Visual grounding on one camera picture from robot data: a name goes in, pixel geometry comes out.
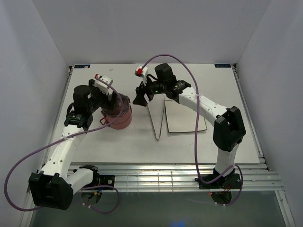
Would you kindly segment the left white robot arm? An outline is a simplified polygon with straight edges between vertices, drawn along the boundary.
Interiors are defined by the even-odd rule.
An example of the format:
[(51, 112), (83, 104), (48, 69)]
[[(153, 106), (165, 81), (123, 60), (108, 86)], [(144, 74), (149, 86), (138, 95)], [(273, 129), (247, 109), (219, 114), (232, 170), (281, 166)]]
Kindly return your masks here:
[(76, 149), (91, 132), (93, 113), (99, 108), (114, 110), (121, 96), (110, 93), (113, 80), (95, 75), (87, 85), (76, 86), (73, 102), (68, 106), (59, 142), (39, 173), (32, 173), (29, 188), (36, 206), (66, 210), (74, 194), (86, 187), (95, 189), (101, 184), (98, 168), (83, 165), (69, 175)]

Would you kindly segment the grey transparent top lid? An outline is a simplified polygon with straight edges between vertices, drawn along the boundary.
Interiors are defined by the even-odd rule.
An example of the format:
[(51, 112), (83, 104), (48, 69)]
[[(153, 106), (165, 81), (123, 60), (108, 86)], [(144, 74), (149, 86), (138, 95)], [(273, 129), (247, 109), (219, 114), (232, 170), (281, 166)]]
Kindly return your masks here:
[(116, 118), (118, 115), (123, 116), (129, 109), (130, 99), (120, 93), (120, 98), (116, 93), (112, 93), (108, 96), (106, 107), (101, 108), (101, 112), (104, 116), (110, 116)]

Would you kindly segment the pink lunch bowl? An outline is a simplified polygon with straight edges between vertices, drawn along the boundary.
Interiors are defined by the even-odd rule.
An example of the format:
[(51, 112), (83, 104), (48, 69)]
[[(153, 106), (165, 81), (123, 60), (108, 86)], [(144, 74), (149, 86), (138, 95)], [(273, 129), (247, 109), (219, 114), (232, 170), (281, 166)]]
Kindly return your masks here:
[(131, 123), (131, 119), (127, 119), (125, 121), (115, 121), (114, 123), (110, 124), (110, 128), (115, 129), (115, 130), (121, 130), (121, 129), (125, 129), (126, 127), (128, 127)]
[(132, 108), (131, 108), (131, 106), (129, 106), (128, 111), (123, 116), (118, 115), (116, 118), (114, 118), (114, 117), (103, 115), (103, 117), (99, 120), (99, 122), (101, 123), (101, 125), (108, 124), (110, 126), (110, 124), (114, 123), (115, 121), (122, 121), (123, 122), (123, 121), (125, 121), (129, 118), (132, 119)]

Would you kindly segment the metal tongs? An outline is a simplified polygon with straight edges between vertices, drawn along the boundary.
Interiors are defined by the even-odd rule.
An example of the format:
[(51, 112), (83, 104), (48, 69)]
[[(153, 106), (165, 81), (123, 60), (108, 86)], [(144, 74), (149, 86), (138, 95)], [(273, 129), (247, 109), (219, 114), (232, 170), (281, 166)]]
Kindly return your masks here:
[(161, 138), (162, 126), (165, 114), (165, 102), (164, 99), (160, 101), (155, 107), (151, 104), (147, 106), (148, 115), (151, 123), (152, 132), (155, 140), (158, 142)]

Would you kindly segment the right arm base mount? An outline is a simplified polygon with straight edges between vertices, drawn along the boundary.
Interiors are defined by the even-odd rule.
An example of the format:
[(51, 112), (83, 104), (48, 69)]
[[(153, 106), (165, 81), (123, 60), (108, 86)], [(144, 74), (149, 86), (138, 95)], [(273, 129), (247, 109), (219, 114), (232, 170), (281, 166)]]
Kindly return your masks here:
[(223, 189), (225, 187), (230, 189), (240, 189), (242, 180), (239, 174), (235, 173), (235, 166), (229, 166), (221, 174), (213, 169), (212, 174), (202, 175), (199, 167), (196, 167), (199, 189)]

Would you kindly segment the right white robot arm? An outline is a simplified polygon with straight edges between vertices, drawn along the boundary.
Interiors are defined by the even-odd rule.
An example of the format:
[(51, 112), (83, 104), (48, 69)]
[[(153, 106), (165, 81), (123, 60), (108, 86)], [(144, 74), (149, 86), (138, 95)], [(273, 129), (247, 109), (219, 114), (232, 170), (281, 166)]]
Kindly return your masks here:
[(199, 174), (196, 181), (206, 187), (224, 188), (232, 182), (235, 174), (235, 157), (239, 144), (246, 134), (239, 108), (219, 105), (198, 93), (184, 80), (177, 80), (172, 68), (166, 64), (155, 67), (156, 76), (148, 73), (144, 66), (137, 66), (134, 74), (142, 78), (136, 88), (134, 105), (147, 106), (157, 94), (196, 112), (198, 119), (204, 117), (213, 127), (213, 141), (217, 146), (217, 160), (213, 173)]

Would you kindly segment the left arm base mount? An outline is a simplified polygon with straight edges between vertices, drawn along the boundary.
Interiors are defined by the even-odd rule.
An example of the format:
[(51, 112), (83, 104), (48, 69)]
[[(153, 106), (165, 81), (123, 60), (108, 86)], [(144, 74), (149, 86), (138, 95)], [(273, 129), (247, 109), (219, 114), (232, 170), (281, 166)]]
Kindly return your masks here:
[(105, 186), (115, 186), (115, 175), (99, 175), (97, 177), (98, 184), (97, 186), (105, 185)]

